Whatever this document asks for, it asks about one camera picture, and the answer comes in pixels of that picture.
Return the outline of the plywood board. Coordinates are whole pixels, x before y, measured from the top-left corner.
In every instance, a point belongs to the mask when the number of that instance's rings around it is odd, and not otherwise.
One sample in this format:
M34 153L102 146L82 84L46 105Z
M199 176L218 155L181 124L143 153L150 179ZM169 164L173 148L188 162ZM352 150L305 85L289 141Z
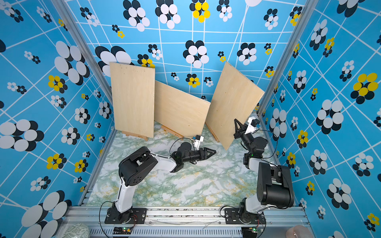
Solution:
M244 123L265 92L228 62L214 91L206 123L228 150L234 140L234 119Z
M110 73L115 129L153 138L155 69L112 62Z
M202 134L210 105L206 100L155 82L154 120L184 137Z

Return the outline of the wooden easel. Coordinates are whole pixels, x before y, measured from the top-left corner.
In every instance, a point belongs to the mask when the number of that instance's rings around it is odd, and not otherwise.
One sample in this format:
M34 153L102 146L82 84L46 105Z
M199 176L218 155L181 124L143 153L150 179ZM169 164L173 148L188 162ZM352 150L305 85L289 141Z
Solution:
M205 123L205 125L207 126L207 128L209 129L210 133L212 134L212 136L214 137L214 139L216 140L216 142L219 142L217 136L215 135L215 133L213 132L213 130L211 129L211 127Z
M173 131L173 130L167 128L167 127L164 126L164 125L162 125L161 128L162 128L165 132L168 132L168 133L170 133L170 134L172 134L172 135L178 137L180 140L182 140L182 138L184 137L183 135L181 135L181 134L179 134L179 133L177 133L177 132L175 132L175 131Z
M131 132L126 132L126 131L122 131L122 134L124 134L126 136L133 136L133 137L141 138L141 139L144 139L145 141L148 141L148 137L143 136L143 135L139 135L139 134L135 134L135 133L131 133Z

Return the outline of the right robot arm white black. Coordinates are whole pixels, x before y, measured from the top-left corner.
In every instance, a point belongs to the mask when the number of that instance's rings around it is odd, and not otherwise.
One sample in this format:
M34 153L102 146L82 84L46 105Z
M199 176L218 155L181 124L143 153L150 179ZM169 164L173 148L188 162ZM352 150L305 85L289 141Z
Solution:
M244 198L240 203L239 219L244 224L257 220L266 209L287 209L294 206L295 196L290 169L266 161L263 153L268 140L253 137L253 134L259 131L259 123L255 117L250 117L246 124L234 120L234 138L241 139L242 146L248 151L244 154L243 164L258 174L256 195Z

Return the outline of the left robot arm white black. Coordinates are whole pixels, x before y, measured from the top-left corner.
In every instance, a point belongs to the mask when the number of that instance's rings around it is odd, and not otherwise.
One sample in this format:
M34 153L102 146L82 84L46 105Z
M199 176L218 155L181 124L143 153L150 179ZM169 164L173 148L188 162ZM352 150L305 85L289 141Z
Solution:
M121 186L118 198L108 209L106 224L125 224L130 220L138 221L133 214L133 197L136 188L145 177L153 170L164 170L176 173L189 162L196 164L216 154L216 150L210 148L199 148L196 150L188 142L181 143L177 151L169 157L152 153L147 147L141 147L119 163L119 177Z

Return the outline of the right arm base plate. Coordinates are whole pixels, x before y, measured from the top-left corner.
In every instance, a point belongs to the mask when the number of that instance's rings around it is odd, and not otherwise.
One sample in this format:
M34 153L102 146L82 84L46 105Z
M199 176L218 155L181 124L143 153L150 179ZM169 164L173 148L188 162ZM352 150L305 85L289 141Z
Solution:
M223 209L222 216L227 225L265 225L265 218L258 214L240 212L239 208L228 207Z

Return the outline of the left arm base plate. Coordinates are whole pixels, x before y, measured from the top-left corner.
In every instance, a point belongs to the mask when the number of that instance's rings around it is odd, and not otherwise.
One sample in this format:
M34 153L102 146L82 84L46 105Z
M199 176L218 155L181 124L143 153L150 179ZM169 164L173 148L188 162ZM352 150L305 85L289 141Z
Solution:
M105 224L144 224L146 214L146 208L131 208L120 213L116 207L110 207L107 210Z

